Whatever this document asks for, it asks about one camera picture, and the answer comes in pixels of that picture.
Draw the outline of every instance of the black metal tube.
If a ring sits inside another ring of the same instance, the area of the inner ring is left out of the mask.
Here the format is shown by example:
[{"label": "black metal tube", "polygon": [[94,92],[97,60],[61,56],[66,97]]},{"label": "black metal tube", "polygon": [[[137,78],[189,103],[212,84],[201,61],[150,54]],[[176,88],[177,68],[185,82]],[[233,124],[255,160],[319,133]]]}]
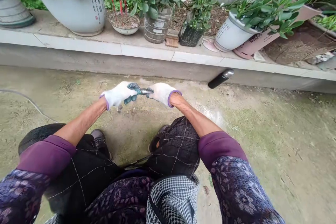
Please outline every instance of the black metal tube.
[{"label": "black metal tube", "polygon": [[208,83],[208,87],[214,89],[215,87],[228,80],[234,74],[233,69],[228,68],[224,72],[220,73],[215,79]]}]

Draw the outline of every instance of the hand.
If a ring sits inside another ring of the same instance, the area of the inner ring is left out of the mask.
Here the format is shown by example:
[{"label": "hand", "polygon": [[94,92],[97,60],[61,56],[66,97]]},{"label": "hand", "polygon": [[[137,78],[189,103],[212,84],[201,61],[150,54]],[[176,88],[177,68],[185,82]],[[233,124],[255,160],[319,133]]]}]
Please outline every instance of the hand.
[{"label": "hand", "polygon": [[172,93],[177,92],[180,95],[182,95],[180,91],[176,90],[175,88],[169,86],[166,83],[156,83],[150,86],[148,89],[153,91],[153,93],[147,94],[146,95],[147,98],[151,98],[157,100],[158,102],[162,102],[164,105],[168,107],[173,107],[169,102]]},{"label": "hand", "polygon": [[140,87],[134,82],[120,82],[115,88],[104,91],[100,97],[105,96],[107,103],[107,110],[110,110],[112,106],[119,106],[124,100],[127,104],[131,101],[136,101],[137,95],[140,94]]}]

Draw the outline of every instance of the small white bowl pot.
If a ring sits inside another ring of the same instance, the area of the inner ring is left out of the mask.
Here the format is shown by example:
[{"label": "small white bowl pot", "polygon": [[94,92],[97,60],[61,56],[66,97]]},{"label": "small white bowl pot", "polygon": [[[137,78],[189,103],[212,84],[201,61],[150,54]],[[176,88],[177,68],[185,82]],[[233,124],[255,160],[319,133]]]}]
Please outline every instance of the small white bowl pot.
[{"label": "small white bowl pot", "polygon": [[125,29],[125,28],[119,28],[117,26],[114,26],[112,23],[111,23],[112,27],[117,31],[119,32],[120,34],[122,35],[132,35],[134,33],[137,32],[137,30],[139,29],[139,26],[138,27],[134,27],[134,28],[129,28],[129,29]]},{"label": "small white bowl pot", "polygon": [[216,34],[214,45],[223,52],[231,51],[258,33],[260,32],[257,30],[246,29],[245,24],[229,12],[229,17]]}]

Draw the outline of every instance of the wet concrete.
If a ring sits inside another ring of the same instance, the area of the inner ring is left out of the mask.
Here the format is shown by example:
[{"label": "wet concrete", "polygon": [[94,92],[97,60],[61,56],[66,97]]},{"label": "wet concrete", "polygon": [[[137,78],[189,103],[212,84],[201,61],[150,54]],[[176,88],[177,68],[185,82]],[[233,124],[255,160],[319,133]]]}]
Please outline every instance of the wet concrete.
[{"label": "wet concrete", "polygon": [[[333,223],[336,217],[336,96],[273,89],[93,73],[0,66],[0,88],[31,97],[44,113],[69,122],[121,81],[146,88],[166,82],[186,100],[235,137],[247,153],[272,203],[287,223]],[[18,163],[17,147],[24,135],[52,123],[23,97],[0,93],[0,177]],[[157,130],[181,116],[177,109],[139,97],[118,114],[105,112],[90,130],[102,129],[117,164],[144,157]],[[218,200],[203,164],[198,222],[221,223]],[[209,188],[205,193],[203,186]],[[51,216],[43,201],[36,223]]]}]

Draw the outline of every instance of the checkered fabric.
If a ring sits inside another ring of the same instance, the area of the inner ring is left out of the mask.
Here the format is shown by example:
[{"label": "checkered fabric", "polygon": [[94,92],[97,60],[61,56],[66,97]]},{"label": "checkered fabric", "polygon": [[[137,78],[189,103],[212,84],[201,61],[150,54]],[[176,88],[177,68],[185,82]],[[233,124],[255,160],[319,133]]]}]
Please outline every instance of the checkered fabric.
[{"label": "checkered fabric", "polygon": [[156,181],[147,200],[147,223],[195,224],[200,182],[195,174]]},{"label": "checkered fabric", "polygon": [[[65,124],[49,124],[30,131],[19,144],[19,155],[30,145],[54,134]],[[106,144],[95,143],[93,136],[85,134],[77,145],[77,153],[70,164],[54,179],[44,195],[50,209],[65,217],[66,222],[78,220],[90,203],[123,173],[123,169],[99,151]]]},{"label": "checkered fabric", "polygon": [[200,157],[194,127],[186,117],[180,117],[163,132],[160,146],[149,157],[146,167],[152,177],[185,175],[191,178],[196,171]]}]

